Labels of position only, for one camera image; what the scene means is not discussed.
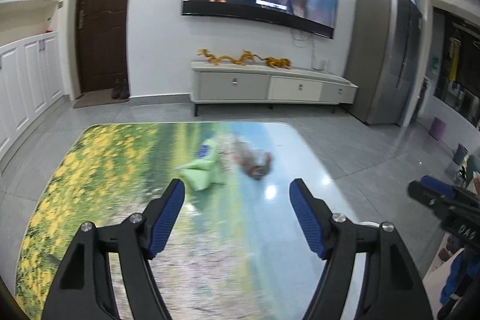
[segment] television frame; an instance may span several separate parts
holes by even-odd
[[[299,16],[282,13],[275,10],[265,9],[244,4],[207,2],[207,1],[183,1],[182,15],[186,16],[221,16],[238,19],[249,19],[287,26],[300,31],[307,31],[329,39],[333,39],[334,30],[330,26]]]

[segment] purple trash can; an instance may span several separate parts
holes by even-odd
[[[435,117],[431,123],[428,133],[435,139],[440,140],[445,132],[446,124],[441,119]]]

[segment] gray tile floor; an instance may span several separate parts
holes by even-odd
[[[72,109],[60,106],[27,139],[0,178],[0,274],[10,291],[26,226],[51,175],[74,141],[101,123],[259,121],[291,124],[303,136],[364,221],[393,222],[419,270],[428,269],[443,233],[438,221],[407,197],[407,183],[423,175],[451,178],[452,151],[415,124],[365,126],[329,107],[207,105],[193,117],[189,103]]]

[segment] trash can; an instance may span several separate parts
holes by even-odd
[[[428,133],[437,140],[440,140],[445,132],[446,124],[441,119],[435,117],[431,123],[430,130]]]
[[[453,161],[455,164],[462,163],[462,160],[465,158],[467,153],[469,153],[469,150],[467,150],[462,144],[459,144],[457,147],[457,152],[455,152],[455,155],[453,155]]]

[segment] golden dragon figurine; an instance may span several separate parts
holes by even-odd
[[[251,51],[247,51],[245,49],[242,50],[242,54],[238,60],[228,55],[216,57],[213,53],[210,53],[207,48],[199,49],[197,55],[205,56],[208,59],[209,63],[213,63],[215,65],[219,65],[223,59],[230,60],[230,62],[232,62],[233,64],[246,65],[246,63],[249,61],[255,62],[255,57],[258,57],[261,61],[265,62],[268,67],[272,68],[290,69],[292,65],[292,62],[288,59],[277,59],[275,57],[266,57],[265,59],[263,59],[259,55],[254,55]]]

